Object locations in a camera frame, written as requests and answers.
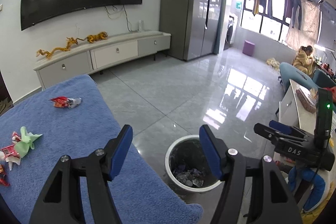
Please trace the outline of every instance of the tan coat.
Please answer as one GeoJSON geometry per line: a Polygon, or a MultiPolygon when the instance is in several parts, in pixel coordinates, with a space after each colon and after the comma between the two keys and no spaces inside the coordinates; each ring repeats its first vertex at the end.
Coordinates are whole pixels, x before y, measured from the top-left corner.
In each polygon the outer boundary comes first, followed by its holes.
{"type": "Polygon", "coordinates": [[[309,59],[306,52],[302,49],[297,52],[293,66],[309,76],[313,74],[315,68],[314,62],[309,59]]]}

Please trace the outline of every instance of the gray refrigerator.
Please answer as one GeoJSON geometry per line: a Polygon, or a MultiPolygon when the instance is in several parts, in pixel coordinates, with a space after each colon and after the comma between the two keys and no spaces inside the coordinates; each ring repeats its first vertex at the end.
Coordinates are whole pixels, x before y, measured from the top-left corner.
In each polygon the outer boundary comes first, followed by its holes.
{"type": "Polygon", "coordinates": [[[213,53],[222,0],[161,0],[160,31],[171,33],[167,54],[191,60],[213,53]]]}

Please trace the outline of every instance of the woman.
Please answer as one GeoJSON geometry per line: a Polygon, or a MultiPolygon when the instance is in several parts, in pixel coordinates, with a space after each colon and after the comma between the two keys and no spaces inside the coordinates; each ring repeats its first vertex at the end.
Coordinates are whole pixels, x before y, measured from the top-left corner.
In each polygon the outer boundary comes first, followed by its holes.
{"type": "Polygon", "coordinates": [[[315,70],[314,58],[311,56],[313,53],[313,47],[302,46],[297,52],[293,61],[293,66],[301,70],[303,73],[312,76],[315,70]]]}

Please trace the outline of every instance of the curtain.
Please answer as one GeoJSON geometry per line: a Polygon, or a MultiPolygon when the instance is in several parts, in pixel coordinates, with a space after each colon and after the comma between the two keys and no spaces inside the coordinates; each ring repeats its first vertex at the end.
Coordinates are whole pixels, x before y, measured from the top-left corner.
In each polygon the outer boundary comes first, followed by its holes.
{"type": "Polygon", "coordinates": [[[319,35],[320,8],[318,4],[308,0],[301,0],[302,23],[301,30],[298,29],[299,7],[297,8],[295,25],[293,28],[293,18],[286,36],[286,43],[289,47],[298,51],[301,46],[308,45],[314,47],[319,35]]]}

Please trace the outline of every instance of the white tv cabinet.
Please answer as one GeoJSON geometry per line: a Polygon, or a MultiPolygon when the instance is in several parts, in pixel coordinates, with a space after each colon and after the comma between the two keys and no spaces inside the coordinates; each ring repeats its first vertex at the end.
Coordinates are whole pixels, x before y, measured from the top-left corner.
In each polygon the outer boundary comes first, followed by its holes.
{"type": "Polygon", "coordinates": [[[36,62],[42,89],[81,74],[92,74],[127,61],[170,48],[171,34],[159,31],[115,35],[95,43],[84,42],[69,52],[36,62]]]}

